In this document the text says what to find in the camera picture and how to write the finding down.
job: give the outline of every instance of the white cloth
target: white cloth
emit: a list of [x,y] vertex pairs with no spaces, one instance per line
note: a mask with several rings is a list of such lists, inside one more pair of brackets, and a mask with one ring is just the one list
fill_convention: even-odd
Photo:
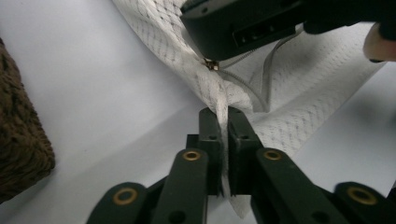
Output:
[[[146,46],[216,112],[223,140],[228,106],[234,106],[247,113],[266,147],[292,156],[383,65],[363,57],[362,43],[370,25],[358,24],[324,35],[302,33],[274,51],[265,66],[273,45],[221,62],[222,71],[216,73],[203,65],[183,38],[179,9],[185,0],[113,1]],[[252,113],[253,109],[266,112]],[[242,217],[246,205],[232,201]]]

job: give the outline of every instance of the white mesh fabric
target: white mesh fabric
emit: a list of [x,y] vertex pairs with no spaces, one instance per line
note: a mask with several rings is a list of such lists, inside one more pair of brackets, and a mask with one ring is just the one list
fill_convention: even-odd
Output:
[[[217,114],[225,142],[231,105],[247,113],[266,147],[293,155],[383,65],[363,57],[370,25],[359,24],[324,35],[302,33],[279,47],[265,68],[274,44],[221,62],[216,73],[183,38],[179,9],[185,0],[113,1],[143,43]],[[253,108],[268,113],[252,113]],[[239,216],[246,213],[246,201],[232,199],[232,204]]]

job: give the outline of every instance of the brown woven basket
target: brown woven basket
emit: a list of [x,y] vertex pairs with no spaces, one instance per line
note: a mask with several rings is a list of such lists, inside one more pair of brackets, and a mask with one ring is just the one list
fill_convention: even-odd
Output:
[[0,203],[49,175],[54,165],[50,141],[0,39]]

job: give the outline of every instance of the black device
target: black device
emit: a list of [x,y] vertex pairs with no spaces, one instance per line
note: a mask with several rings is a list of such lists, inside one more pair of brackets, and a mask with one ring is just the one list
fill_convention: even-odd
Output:
[[395,0],[188,0],[181,20],[207,59],[222,61],[295,34],[321,34],[360,21],[396,40]]
[[[330,193],[315,186],[287,154],[264,147],[242,111],[230,107],[228,121],[231,194],[251,195],[257,223],[396,223],[394,191],[386,199],[347,182]],[[113,187],[87,224],[205,224],[207,195],[221,194],[222,145],[216,115],[202,110],[199,134],[188,135],[168,177],[149,188],[138,183]]]

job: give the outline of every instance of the white backdrop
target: white backdrop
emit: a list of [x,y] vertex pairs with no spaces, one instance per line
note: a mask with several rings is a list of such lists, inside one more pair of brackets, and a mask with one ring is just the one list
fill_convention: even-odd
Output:
[[[57,166],[0,205],[0,223],[85,223],[124,181],[168,173],[201,103],[137,38],[109,0],[2,0],[0,36],[16,60]],[[387,194],[396,179],[396,66],[388,64],[294,157],[325,189],[358,181]],[[240,220],[211,199],[208,223]]]

